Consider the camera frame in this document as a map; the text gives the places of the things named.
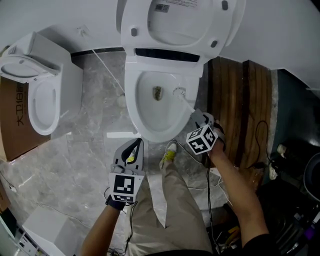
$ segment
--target black sleeve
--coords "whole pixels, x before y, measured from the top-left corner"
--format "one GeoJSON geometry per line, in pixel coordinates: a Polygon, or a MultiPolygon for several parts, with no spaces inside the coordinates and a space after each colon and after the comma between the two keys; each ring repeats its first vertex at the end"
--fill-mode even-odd
{"type": "Polygon", "coordinates": [[[242,256],[280,256],[280,252],[270,234],[262,234],[245,244],[242,256]]]}

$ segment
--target toilet bowl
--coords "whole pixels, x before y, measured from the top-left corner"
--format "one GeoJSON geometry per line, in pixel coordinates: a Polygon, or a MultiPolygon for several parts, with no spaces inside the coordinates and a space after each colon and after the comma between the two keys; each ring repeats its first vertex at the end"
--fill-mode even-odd
{"type": "Polygon", "coordinates": [[[50,135],[80,111],[83,70],[68,51],[35,32],[3,53],[0,76],[29,84],[28,115],[41,135],[50,135]]]}
{"type": "Polygon", "coordinates": [[[173,139],[191,112],[173,96],[186,91],[194,107],[204,64],[231,43],[246,0],[119,0],[116,27],[126,52],[125,98],[142,137],[173,139]]]}

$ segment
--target person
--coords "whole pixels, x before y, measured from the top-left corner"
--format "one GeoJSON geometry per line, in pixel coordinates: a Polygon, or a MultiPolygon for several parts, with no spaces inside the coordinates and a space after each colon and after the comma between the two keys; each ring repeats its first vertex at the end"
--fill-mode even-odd
{"type": "MultiPolygon", "coordinates": [[[[241,230],[242,255],[280,255],[267,229],[262,207],[255,192],[247,185],[216,141],[209,156],[224,181],[241,230]]],[[[173,161],[177,144],[171,141],[159,164],[162,187],[167,202],[165,227],[159,222],[147,177],[143,179],[137,203],[126,215],[126,247],[120,255],[171,256],[213,254],[213,248],[201,211],[173,161]]],[[[82,256],[105,256],[122,207],[122,202],[106,206],[86,236],[82,256]]]]}

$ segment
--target glove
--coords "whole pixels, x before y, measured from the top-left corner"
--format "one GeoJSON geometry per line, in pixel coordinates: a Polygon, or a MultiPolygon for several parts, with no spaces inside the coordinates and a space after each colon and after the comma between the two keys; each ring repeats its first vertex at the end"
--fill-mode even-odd
{"type": "Polygon", "coordinates": [[[122,211],[126,206],[125,202],[114,201],[112,199],[111,195],[109,195],[108,199],[105,201],[105,204],[108,206],[111,206],[119,211],[122,211]]]}

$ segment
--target label sticker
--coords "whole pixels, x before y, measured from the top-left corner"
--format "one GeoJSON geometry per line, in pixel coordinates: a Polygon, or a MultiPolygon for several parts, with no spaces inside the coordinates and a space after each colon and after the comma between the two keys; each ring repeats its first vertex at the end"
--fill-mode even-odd
{"type": "Polygon", "coordinates": [[[169,7],[170,7],[170,5],[167,5],[167,4],[157,4],[156,6],[155,6],[155,11],[156,12],[162,12],[162,13],[167,13],[168,11],[169,11],[169,7]]]}
{"type": "Polygon", "coordinates": [[[196,8],[199,0],[161,0],[166,4],[173,4],[178,6],[184,6],[189,8],[196,8]]]}

